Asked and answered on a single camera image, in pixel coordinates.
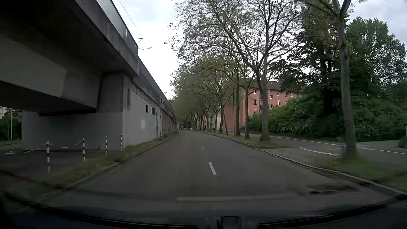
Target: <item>asphalt road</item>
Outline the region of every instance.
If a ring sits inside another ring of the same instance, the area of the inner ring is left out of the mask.
[[[250,134],[250,137],[258,138],[260,135]],[[340,156],[344,150],[343,143],[274,135],[270,135],[270,139],[273,142],[282,143],[286,146],[286,148],[272,150],[273,153],[308,164],[313,164],[315,159],[318,158]],[[398,141],[396,140],[358,142],[357,150],[359,155],[368,160],[386,163],[396,168],[407,169],[407,149],[397,148],[397,143]]]
[[[337,191],[315,194],[327,189]],[[322,209],[352,208],[388,198],[227,139],[180,131],[174,139],[75,191],[41,203],[131,220],[194,213],[309,216],[323,214]]]

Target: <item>apartment building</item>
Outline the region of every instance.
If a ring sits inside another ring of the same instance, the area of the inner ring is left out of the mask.
[[[268,98],[268,109],[274,109],[279,106],[284,106],[288,103],[290,99],[298,98],[298,93],[291,93],[281,90],[281,83],[277,81],[269,81],[266,84],[267,88],[267,98]],[[248,99],[248,111],[249,115],[260,114],[265,107],[263,106],[263,95],[260,93],[257,84],[253,88],[250,88],[251,94]],[[240,126],[245,125],[245,91],[242,89],[240,91],[240,113],[239,113],[239,123]],[[225,107],[225,120],[228,126],[228,130],[234,130],[234,110],[236,108],[233,103]]]
[[[7,107],[0,106],[0,119],[3,118],[4,113],[6,112]]]

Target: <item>shrub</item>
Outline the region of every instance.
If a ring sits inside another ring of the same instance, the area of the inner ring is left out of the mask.
[[[398,147],[407,149],[407,136],[404,136],[400,139],[400,141],[398,142]]]

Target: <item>bollard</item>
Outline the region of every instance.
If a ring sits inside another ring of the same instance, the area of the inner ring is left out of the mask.
[[[48,173],[51,172],[51,167],[50,167],[50,142],[47,141],[47,164],[48,164]]]
[[[83,162],[85,162],[85,138],[82,138],[82,154],[83,154]]]
[[[107,156],[107,136],[105,136],[106,156]]]

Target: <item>grass strip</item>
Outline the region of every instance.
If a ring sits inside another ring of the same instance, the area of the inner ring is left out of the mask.
[[[371,162],[363,157],[353,160],[341,158],[316,160],[315,164],[318,167],[336,170],[407,192],[407,171],[393,165]]]
[[[52,186],[57,189],[65,188],[70,184],[95,174],[113,164],[122,163],[127,159],[160,144],[162,141],[173,137],[175,134],[176,132],[166,134],[152,141],[128,146],[123,151],[108,152],[107,156],[103,155],[95,159],[88,159],[85,163],[80,163],[76,166],[61,168],[51,174],[41,177],[40,182],[46,187]]]
[[[213,135],[219,135],[228,139],[233,139],[233,140],[237,140],[237,141],[241,141],[247,144],[250,144],[258,149],[276,149],[276,148],[284,148],[285,145],[281,144],[281,143],[275,143],[272,142],[271,140],[267,140],[267,141],[260,141],[260,139],[258,138],[250,138],[250,139],[245,139],[244,136],[233,136],[233,134],[220,134],[220,133],[214,133],[214,132],[206,132],[209,134],[213,134]]]

